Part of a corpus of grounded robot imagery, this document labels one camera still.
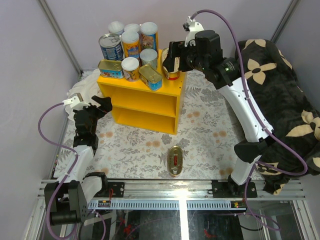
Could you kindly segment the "gold oval tin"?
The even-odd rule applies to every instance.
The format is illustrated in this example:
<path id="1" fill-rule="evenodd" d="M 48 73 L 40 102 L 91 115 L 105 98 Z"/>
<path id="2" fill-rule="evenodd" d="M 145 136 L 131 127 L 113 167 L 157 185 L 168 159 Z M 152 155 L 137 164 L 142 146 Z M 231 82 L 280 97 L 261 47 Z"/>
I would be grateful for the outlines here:
<path id="1" fill-rule="evenodd" d="M 164 76 L 170 80 L 174 81 L 180 77 L 179 64 L 180 59 L 176 57 L 174 61 L 169 61 L 169 67 L 164 66 L 164 62 L 168 56 L 169 48 L 164 48 L 161 52 L 161 66 L 164 73 Z"/>
<path id="2" fill-rule="evenodd" d="M 179 146 L 169 149 L 167 155 L 167 170 L 172 177 L 177 177 L 183 169 L 183 151 Z"/>

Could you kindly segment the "grey lid small can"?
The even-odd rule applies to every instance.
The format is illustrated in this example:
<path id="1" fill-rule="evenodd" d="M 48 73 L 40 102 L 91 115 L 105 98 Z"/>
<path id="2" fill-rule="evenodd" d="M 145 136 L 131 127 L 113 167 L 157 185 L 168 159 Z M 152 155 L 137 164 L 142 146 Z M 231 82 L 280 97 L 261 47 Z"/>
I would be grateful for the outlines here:
<path id="1" fill-rule="evenodd" d="M 158 68 L 158 53 L 152 48 L 143 49 L 140 53 L 142 65 L 150 65 L 153 69 Z"/>

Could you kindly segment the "clear jar colourful candy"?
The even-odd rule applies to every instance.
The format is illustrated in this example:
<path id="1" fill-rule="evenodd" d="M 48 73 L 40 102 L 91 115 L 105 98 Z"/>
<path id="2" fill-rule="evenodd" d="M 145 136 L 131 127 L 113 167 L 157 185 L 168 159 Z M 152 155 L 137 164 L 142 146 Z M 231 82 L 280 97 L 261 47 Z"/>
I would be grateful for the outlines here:
<path id="1" fill-rule="evenodd" d="M 144 49 L 153 49 L 158 53 L 158 26 L 154 22 L 145 22 L 140 25 L 141 47 Z"/>

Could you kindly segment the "gold rectangular tin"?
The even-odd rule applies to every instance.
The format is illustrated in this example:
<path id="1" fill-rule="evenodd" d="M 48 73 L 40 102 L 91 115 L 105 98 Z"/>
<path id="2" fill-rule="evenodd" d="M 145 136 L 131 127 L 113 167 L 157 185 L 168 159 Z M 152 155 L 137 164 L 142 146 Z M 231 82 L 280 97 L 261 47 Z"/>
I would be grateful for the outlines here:
<path id="1" fill-rule="evenodd" d="M 138 70 L 140 80 L 152 91 L 157 91 L 163 86 L 163 76 L 150 64 L 141 66 Z"/>
<path id="2" fill-rule="evenodd" d="M 103 59 L 97 67 L 104 78 L 122 79 L 124 77 L 121 61 Z"/>

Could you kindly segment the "orange blue tall canister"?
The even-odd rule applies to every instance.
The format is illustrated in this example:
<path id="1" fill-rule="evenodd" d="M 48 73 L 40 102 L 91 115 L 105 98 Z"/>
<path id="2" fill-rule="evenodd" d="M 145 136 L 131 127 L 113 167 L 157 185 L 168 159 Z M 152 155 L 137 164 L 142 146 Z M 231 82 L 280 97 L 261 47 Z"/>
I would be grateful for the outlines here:
<path id="1" fill-rule="evenodd" d="M 140 35 L 136 31 L 124 31 L 121 35 L 125 58 L 132 57 L 140 60 Z"/>

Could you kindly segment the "white lid small can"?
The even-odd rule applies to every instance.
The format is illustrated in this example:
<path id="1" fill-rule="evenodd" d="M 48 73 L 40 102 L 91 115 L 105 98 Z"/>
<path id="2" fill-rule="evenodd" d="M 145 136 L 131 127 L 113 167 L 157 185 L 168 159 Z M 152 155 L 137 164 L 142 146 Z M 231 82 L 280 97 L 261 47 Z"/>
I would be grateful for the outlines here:
<path id="1" fill-rule="evenodd" d="M 129 82 L 136 82 L 140 79 L 140 62 L 135 57 L 126 57 L 121 62 L 124 77 Z"/>

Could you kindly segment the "white red snack canister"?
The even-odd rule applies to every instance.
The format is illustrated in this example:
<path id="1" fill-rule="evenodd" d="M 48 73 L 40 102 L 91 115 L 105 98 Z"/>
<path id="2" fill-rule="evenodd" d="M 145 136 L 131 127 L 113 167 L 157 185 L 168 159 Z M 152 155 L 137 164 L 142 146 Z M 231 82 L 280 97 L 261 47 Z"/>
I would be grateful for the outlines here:
<path id="1" fill-rule="evenodd" d="M 137 24 L 137 23 L 127 24 L 127 25 L 124 27 L 123 30 L 124 30 L 124 32 L 131 31 L 131 32 L 137 32 L 138 34 L 141 33 L 140 25 Z"/>

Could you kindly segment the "blue labelled gold-top can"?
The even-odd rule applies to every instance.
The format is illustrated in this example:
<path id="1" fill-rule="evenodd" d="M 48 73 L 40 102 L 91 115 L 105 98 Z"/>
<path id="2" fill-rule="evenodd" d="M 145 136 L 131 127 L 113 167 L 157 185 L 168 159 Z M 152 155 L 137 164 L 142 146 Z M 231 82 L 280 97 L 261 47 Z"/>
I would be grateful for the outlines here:
<path id="1" fill-rule="evenodd" d="M 106 60 L 122 61 L 124 59 L 124 51 L 118 35 L 104 34 L 99 38 L 98 43 Z"/>

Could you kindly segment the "white orange snack canister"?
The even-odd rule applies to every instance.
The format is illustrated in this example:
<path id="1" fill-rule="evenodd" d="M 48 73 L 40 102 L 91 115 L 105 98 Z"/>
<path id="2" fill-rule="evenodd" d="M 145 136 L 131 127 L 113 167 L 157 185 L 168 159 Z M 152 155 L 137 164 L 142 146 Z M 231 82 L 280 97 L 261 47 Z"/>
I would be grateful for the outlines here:
<path id="1" fill-rule="evenodd" d="M 125 25 L 120 21 L 113 21 L 108 25 L 108 31 L 111 34 L 122 35 L 124 32 Z"/>

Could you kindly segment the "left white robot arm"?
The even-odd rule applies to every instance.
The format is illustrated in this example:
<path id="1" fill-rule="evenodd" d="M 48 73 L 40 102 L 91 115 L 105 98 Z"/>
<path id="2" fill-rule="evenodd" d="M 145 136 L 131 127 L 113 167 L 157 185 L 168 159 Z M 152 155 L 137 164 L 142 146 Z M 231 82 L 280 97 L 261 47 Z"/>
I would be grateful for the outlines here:
<path id="1" fill-rule="evenodd" d="M 98 120 L 113 109 L 110 97 L 94 95 L 92 100 L 99 105 L 85 102 L 79 93 L 61 102 L 73 112 L 76 130 L 69 151 L 75 159 L 69 162 L 64 175 L 44 188 L 46 222 L 50 226 L 84 223 L 92 198 L 95 195 L 102 198 L 109 193 L 104 173 L 85 173 L 98 149 Z"/>

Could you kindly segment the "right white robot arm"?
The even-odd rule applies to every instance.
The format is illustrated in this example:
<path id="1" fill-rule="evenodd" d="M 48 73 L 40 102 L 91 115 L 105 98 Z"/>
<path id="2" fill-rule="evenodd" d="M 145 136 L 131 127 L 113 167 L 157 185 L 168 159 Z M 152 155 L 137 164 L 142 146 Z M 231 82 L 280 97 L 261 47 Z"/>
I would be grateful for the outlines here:
<path id="1" fill-rule="evenodd" d="M 228 192 L 240 197 L 246 191 L 245 182 L 263 151 L 272 144 L 267 130 L 273 127 L 265 117 L 250 93 L 246 80 L 240 75 L 240 64 L 236 59 L 223 57 L 220 36 L 213 30 L 202 30 L 189 43 L 171 41 L 163 66 L 173 71 L 179 59 L 179 71 L 198 70 L 224 96 L 230 104 L 245 134 L 245 140 L 234 146 L 237 161 L 228 181 Z"/>

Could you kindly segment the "yellow wooden shelf cabinet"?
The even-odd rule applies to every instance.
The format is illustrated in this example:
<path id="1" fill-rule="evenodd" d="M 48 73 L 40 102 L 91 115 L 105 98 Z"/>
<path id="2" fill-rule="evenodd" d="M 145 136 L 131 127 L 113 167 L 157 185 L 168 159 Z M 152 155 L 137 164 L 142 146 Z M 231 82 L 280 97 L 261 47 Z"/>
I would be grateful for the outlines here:
<path id="1" fill-rule="evenodd" d="M 115 123 L 170 135 L 176 135 L 184 101 L 187 74 L 178 79 L 165 77 L 162 60 L 157 71 L 162 74 L 162 87 L 150 90 L 141 80 L 129 82 L 125 78 L 99 76 L 97 84 L 104 97 L 110 97 Z"/>

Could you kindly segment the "crumpled cream cloth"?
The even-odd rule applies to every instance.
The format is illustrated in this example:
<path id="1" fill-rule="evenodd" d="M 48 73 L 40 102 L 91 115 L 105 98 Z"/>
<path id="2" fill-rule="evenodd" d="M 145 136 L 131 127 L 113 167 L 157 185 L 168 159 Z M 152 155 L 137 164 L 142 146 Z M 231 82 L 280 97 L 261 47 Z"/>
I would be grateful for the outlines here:
<path id="1" fill-rule="evenodd" d="M 97 68 L 93 71 L 85 71 L 82 74 L 81 80 L 77 82 L 67 93 L 67 99 L 75 94 L 81 94 L 83 100 L 99 107 L 100 104 L 92 99 L 93 96 L 102 98 L 102 92 L 98 86 L 97 80 L 100 76 L 100 70 Z"/>

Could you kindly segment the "aluminium mounting rail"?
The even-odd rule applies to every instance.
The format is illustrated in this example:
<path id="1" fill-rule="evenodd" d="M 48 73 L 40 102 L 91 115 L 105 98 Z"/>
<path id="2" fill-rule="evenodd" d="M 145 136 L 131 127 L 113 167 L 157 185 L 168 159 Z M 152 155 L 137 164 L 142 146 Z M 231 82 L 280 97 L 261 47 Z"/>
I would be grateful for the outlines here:
<path id="1" fill-rule="evenodd" d="M 214 180 L 146 180 L 110 179 L 113 187 L 111 203 L 109 197 L 94 197 L 88 203 L 89 209 L 127 210 L 177 210 L 185 201 L 188 210 L 236 210 L 235 203 L 245 204 L 241 196 L 222 196 L 216 185 L 225 181 Z M 306 199 L 299 180 L 285 184 L 278 195 L 263 190 L 263 180 L 250 182 L 247 193 L 249 201 L 302 201 Z"/>

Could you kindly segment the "left metal corner post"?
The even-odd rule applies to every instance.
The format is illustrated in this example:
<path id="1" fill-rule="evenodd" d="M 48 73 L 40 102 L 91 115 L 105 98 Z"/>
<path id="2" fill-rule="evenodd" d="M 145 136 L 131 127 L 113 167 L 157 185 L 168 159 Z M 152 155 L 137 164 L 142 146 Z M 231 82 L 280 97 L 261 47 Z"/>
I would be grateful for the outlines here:
<path id="1" fill-rule="evenodd" d="M 47 3 L 47 1 L 46 0 L 37 0 L 36 2 L 39 4 L 43 14 L 47 18 L 49 25 L 51 26 L 60 45 L 62 46 L 62 49 L 64 50 L 69 61 L 71 62 L 74 70 L 77 72 L 78 76 L 81 76 L 83 73 L 83 69 L 81 68 L 80 64 L 78 63 L 71 47 L 70 47 L 68 41 L 66 40 L 65 35 L 63 34 L 52 10 L 50 9 L 50 6 Z"/>

